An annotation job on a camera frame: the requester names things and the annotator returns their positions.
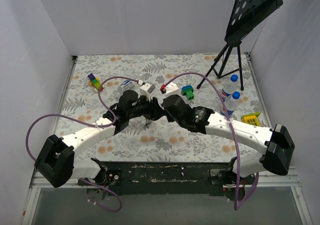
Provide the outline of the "Pepsi plastic bottle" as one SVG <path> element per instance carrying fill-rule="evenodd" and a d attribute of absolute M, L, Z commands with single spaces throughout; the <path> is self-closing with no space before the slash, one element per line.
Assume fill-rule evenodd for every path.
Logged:
<path fill-rule="evenodd" d="M 238 87 L 238 80 L 236 82 L 232 82 L 231 78 L 224 83 L 220 95 L 222 100 L 225 101 L 229 96 L 231 96 Z"/>

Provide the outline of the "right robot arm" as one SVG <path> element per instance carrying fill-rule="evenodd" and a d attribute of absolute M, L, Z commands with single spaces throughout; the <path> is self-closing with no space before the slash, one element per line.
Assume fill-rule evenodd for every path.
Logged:
<path fill-rule="evenodd" d="M 255 150 L 230 163 L 226 171 L 230 183 L 237 184 L 251 174 L 264 171 L 279 176 L 288 174 L 295 144 L 285 126 L 260 127 L 227 120 L 209 108 L 190 107 L 179 95 L 165 98 L 162 107 L 168 119 L 190 132 L 234 140 Z"/>

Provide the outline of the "blue bottle cap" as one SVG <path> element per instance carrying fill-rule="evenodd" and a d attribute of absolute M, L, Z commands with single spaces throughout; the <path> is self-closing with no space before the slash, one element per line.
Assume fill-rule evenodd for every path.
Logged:
<path fill-rule="evenodd" d="M 235 91 L 232 94 L 232 98 L 235 99 L 235 100 L 238 100 L 240 98 L 240 96 L 241 96 L 241 94 L 238 91 Z"/>
<path fill-rule="evenodd" d="M 232 82 L 236 82 L 236 81 L 238 80 L 238 76 L 237 76 L 236 74 L 233 74 L 233 75 L 231 76 L 230 80 L 231 80 Z"/>

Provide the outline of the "blue label bottle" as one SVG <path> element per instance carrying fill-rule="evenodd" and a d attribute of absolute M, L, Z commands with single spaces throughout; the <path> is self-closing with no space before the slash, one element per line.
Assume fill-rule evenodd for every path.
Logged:
<path fill-rule="evenodd" d="M 234 111 L 238 108 L 240 104 L 240 98 L 239 99 L 233 99 L 232 95 L 230 95 L 225 101 L 224 101 L 225 107 L 222 107 L 220 110 L 220 114 L 222 116 L 228 116 L 231 117 L 234 113 Z"/>

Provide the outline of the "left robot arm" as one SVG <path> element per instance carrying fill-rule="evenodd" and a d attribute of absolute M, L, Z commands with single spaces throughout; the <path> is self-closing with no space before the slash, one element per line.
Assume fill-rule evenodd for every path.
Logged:
<path fill-rule="evenodd" d="M 81 160 L 79 155 L 102 140 L 113 137 L 134 118 L 145 117 L 156 121 L 165 115 L 157 98 L 139 96 L 128 90 L 119 98 L 113 109 L 105 113 L 91 127 L 85 127 L 63 137 L 48 137 L 35 161 L 35 168 L 55 188 L 70 179 L 89 179 L 95 185 L 106 181 L 106 166 L 97 160 Z"/>

